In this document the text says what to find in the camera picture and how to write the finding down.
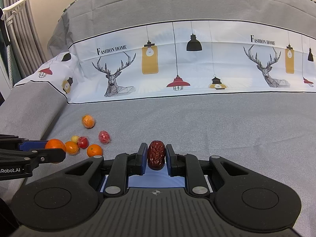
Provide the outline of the light blue plate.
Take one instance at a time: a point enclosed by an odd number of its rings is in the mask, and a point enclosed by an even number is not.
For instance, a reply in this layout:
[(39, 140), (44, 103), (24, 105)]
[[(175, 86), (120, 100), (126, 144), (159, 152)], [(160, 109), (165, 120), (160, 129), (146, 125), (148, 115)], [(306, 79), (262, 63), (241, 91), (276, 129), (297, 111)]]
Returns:
[(119, 173), (119, 176), (126, 175), (127, 187), (132, 188), (178, 188), (185, 187), (185, 178), (168, 174), (166, 166), (159, 171), (145, 168), (145, 173), (140, 175), (128, 176), (127, 172)]

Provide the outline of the dark red date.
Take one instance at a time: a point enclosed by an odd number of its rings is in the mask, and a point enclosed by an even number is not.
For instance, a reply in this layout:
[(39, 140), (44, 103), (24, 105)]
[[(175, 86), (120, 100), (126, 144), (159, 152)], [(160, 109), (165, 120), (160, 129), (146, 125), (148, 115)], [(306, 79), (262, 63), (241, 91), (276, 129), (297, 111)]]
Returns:
[(162, 141), (152, 141), (147, 150), (148, 167), (152, 170), (162, 170), (165, 165), (166, 149)]

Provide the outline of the small yellow fruit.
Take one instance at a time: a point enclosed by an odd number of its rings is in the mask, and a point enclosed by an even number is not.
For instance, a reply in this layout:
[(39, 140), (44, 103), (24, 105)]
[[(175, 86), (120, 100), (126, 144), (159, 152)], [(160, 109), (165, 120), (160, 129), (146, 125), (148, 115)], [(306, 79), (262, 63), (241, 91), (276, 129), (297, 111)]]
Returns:
[(71, 137), (71, 141), (74, 142), (74, 143), (77, 143), (78, 140), (79, 140), (79, 136), (77, 136), (77, 135), (73, 135), (73, 136)]

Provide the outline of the red cherry tomato fruit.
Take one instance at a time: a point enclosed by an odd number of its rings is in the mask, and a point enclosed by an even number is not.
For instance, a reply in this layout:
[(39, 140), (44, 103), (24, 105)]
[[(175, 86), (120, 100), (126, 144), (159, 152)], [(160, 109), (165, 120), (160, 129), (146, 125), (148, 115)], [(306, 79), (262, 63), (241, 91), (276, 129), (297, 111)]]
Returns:
[(77, 140), (77, 145), (80, 149), (86, 149), (89, 146), (89, 141), (87, 137), (80, 136)]

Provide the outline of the large orange tangerine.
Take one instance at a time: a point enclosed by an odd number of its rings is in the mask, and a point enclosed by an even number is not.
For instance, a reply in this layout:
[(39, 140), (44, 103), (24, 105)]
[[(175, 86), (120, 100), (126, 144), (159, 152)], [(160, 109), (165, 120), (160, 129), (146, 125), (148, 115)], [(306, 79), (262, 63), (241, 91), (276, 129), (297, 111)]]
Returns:
[(91, 144), (90, 146), (88, 146), (86, 153), (87, 153), (88, 157), (102, 156), (103, 149), (98, 144)]

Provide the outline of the small orange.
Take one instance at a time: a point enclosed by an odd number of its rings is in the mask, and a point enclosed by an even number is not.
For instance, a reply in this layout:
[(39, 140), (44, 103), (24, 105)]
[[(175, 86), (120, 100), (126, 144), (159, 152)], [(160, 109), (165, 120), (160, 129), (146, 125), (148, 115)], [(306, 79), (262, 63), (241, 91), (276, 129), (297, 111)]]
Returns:
[(91, 115), (84, 115), (81, 118), (81, 123), (85, 128), (91, 129), (95, 126), (95, 119)]

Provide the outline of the grey curtain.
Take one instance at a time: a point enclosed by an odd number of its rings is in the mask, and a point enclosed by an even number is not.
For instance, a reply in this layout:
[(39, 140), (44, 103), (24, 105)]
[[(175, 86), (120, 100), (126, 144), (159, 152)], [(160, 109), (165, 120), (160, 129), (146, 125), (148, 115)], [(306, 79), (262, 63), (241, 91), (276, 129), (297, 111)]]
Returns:
[[(8, 7), (17, 1), (19, 0), (3, 0), (3, 3)], [(17, 68), (20, 76), (25, 78), (47, 61), (35, 28), (30, 1), (26, 1), (13, 18), (9, 33)]]

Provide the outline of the grey printed sofa cover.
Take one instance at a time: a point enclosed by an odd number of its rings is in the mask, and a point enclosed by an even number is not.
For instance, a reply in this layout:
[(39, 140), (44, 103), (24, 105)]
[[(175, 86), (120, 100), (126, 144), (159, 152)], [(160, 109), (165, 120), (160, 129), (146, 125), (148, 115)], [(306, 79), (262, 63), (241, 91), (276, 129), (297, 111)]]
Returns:
[(315, 1), (77, 0), (48, 50), (78, 58), (71, 97), (33, 75), (1, 106), (1, 133), (106, 130), (113, 158), (153, 139), (222, 155), (292, 187), (315, 236)]

